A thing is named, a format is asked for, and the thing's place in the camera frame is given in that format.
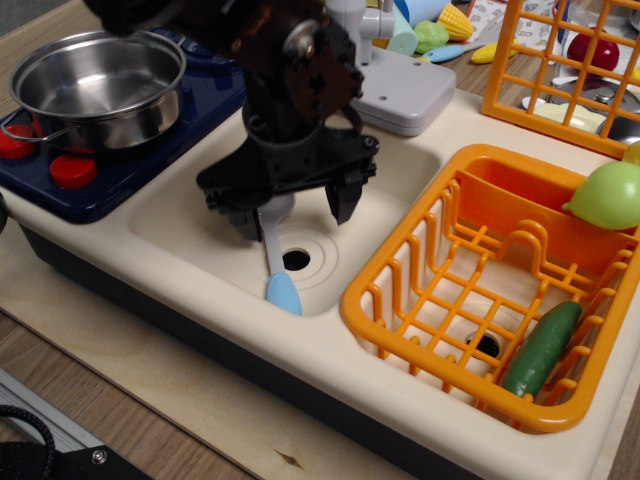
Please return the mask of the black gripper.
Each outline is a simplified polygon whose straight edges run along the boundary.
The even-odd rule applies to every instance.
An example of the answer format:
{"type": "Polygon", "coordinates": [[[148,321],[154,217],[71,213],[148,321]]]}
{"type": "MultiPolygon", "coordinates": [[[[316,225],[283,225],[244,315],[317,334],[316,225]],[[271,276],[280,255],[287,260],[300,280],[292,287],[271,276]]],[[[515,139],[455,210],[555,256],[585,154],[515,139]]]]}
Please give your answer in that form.
{"type": "Polygon", "coordinates": [[[258,117],[248,117],[244,124],[242,145],[196,177],[208,206],[227,214],[244,239],[263,240],[256,209],[288,193],[324,188],[337,224],[351,218],[363,186],[376,174],[376,138],[354,126],[321,125],[281,140],[258,117]]]}

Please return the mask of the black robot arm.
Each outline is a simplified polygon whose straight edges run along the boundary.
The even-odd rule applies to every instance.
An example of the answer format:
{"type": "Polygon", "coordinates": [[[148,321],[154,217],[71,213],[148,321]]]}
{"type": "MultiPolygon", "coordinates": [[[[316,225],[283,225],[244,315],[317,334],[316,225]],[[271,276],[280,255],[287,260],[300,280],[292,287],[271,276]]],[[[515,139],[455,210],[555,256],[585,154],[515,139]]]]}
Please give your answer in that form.
{"type": "Polygon", "coordinates": [[[332,216],[348,221],[375,174],[378,141],[353,101],[364,77],[347,31],[320,1],[92,1],[110,33],[165,27],[243,70],[244,143],[196,179],[209,208],[247,239],[258,211],[287,194],[323,188],[332,216]]]}

